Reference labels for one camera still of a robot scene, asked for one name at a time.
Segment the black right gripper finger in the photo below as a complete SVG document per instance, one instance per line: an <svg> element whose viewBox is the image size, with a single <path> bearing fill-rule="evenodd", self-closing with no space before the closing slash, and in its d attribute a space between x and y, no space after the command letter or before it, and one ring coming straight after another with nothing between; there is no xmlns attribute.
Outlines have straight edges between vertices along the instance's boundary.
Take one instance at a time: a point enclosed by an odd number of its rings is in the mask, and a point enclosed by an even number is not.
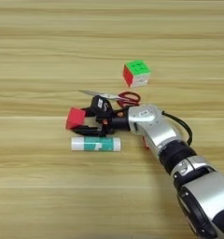
<svg viewBox="0 0 224 239"><path fill-rule="evenodd" d="M84 111L85 111L86 117L95 117L96 116L96 111L91 107L85 107Z"/></svg>
<svg viewBox="0 0 224 239"><path fill-rule="evenodd" d="M106 131L101 127L77 126L73 129L73 132L84 136L106 136Z"/></svg>

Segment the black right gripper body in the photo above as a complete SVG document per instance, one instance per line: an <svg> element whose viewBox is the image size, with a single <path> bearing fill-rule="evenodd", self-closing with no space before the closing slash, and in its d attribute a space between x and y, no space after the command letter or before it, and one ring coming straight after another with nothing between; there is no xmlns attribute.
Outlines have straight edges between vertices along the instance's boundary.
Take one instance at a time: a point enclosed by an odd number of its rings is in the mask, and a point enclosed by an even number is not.
<svg viewBox="0 0 224 239"><path fill-rule="evenodd" d="M114 134L115 131L129 131L128 107L123 107L119 110L107 110L105 113L100 113L95 120L100 124L99 136L107 136Z"/></svg>

